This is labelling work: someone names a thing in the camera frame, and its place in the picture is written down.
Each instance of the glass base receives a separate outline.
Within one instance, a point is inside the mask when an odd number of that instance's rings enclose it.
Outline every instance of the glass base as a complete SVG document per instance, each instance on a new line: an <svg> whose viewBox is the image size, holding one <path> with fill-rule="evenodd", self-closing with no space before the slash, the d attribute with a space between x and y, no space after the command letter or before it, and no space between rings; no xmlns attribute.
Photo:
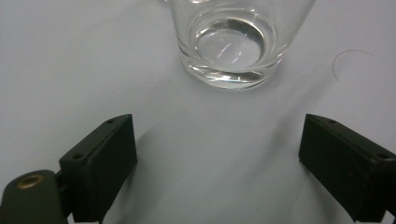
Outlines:
<svg viewBox="0 0 396 224"><path fill-rule="evenodd" d="M249 90L260 86L271 76L279 62L255 71L227 72L210 68L181 53L181 61L188 73L206 84L226 90Z"/></svg>

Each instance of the white tablecloth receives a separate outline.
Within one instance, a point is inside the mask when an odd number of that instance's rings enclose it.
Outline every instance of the white tablecloth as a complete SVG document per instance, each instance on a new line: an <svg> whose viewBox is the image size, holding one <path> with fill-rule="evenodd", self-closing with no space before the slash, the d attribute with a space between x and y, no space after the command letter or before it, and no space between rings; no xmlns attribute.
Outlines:
<svg viewBox="0 0 396 224"><path fill-rule="evenodd" d="M275 76L224 92L183 70L161 1L3 0L0 190L57 172L100 123L131 113L139 162L105 223L353 223L299 163L304 116L396 152L395 11L317 1Z"/></svg>

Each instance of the black plastic part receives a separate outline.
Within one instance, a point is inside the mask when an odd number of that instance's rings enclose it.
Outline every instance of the black plastic part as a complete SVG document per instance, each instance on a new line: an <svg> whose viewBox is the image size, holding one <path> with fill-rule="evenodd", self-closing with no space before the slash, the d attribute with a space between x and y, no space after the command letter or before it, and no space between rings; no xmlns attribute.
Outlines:
<svg viewBox="0 0 396 224"><path fill-rule="evenodd" d="M393 212L396 156L383 147L332 119L306 115L299 156L354 221L380 222L386 209Z"/></svg>
<svg viewBox="0 0 396 224"><path fill-rule="evenodd" d="M55 174L35 171L10 182L3 195L0 223L67 223Z"/></svg>
<svg viewBox="0 0 396 224"><path fill-rule="evenodd" d="M76 222L102 222L136 164L131 115L100 125L60 159Z"/></svg>

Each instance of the clear glass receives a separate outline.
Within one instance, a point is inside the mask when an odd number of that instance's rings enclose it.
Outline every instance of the clear glass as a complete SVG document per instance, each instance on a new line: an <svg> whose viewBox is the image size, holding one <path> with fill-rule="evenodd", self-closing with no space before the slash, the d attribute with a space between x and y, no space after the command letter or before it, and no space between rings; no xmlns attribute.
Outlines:
<svg viewBox="0 0 396 224"><path fill-rule="evenodd" d="M250 89L271 76L315 0L168 0L185 69Z"/></svg>

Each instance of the drinking glass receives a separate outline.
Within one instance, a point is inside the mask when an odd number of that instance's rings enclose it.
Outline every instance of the drinking glass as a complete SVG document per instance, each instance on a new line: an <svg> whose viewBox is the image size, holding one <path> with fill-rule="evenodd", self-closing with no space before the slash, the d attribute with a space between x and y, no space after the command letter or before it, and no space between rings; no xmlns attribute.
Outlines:
<svg viewBox="0 0 396 224"><path fill-rule="evenodd" d="M185 69L223 89L271 76L315 0L168 0Z"/></svg>

